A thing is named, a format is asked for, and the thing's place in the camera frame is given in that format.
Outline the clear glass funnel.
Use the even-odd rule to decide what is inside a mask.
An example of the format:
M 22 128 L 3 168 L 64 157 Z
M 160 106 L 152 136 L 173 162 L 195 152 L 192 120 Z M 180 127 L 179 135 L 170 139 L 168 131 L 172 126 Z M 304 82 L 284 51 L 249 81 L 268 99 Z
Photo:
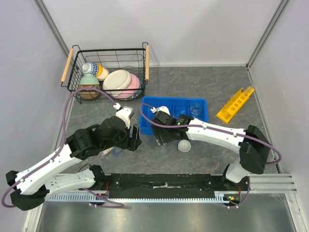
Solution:
M 200 104 L 195 103 L 194 105 L 190 106 L 190 115 L 191 116 L 198 118 L 198 117 L 200 117 L 201 112 L 202 112 L 202 108 L 201 108 Z

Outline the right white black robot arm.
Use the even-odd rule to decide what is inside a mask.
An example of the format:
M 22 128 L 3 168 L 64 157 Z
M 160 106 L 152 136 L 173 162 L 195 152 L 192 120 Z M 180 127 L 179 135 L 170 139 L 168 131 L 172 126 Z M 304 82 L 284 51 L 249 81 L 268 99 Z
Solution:
M 253 125 L 246 129 L 226 128 L 192 116 L 174 118 L 158 111 L 152 119 L 151 129 L 159 145 L 185 139 L 218 145 L 237 153 L 239 158 L 225 168 L 221 178 L 226 190 L 233 190 L 250 174 L 263 174 L 270 153 L 267 138 Z

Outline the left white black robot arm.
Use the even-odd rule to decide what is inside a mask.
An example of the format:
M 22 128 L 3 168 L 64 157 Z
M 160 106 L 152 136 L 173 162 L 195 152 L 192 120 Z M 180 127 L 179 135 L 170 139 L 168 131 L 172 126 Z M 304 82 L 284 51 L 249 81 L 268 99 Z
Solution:
M 135 151 L 141 144 L 138 125 L 130 126 L 117 116 L 69 136 L 51 155 L 25 171 L 9 171 L 6 180 L 10 188 L 11 205 L 28 211 L 44 203 L 47 198 L 77 189 L 101 190 L 107 178 L 99 165 L 92 165 L 82 172 L 60 176 L 60 173 L 89 157 L 97 156 L 109 148 L 118 147 Z

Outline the small glass reagent bottle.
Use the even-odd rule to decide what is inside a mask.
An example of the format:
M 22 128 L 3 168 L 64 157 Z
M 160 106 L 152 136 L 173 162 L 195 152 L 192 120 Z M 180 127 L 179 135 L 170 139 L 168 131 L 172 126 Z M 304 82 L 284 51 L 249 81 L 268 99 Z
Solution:
M 107 155 L 108 153 L 110 153 L 112 150 L 113 150 L 112 147 L 111 147 L 111 148 L 108 148 L 108 149 L 106 149 L 106 150 L 103 150 L 103 151 L 101 152 L 101 155 L 102 155 L 102 156 L 105 156 L 105 155 Z

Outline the yellow test tube rack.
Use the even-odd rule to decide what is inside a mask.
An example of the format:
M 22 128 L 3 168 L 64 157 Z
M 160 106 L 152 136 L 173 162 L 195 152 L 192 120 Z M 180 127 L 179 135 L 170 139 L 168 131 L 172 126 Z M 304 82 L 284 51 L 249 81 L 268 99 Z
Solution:
M 231 119 L 238 113 L 242 106 L 247 102 L 255 89 L 248 86 L 245 90 L 241 88 L 235 95 L 224 105 L 224 107 L 216 114 L 216 117 L 228 124 Z

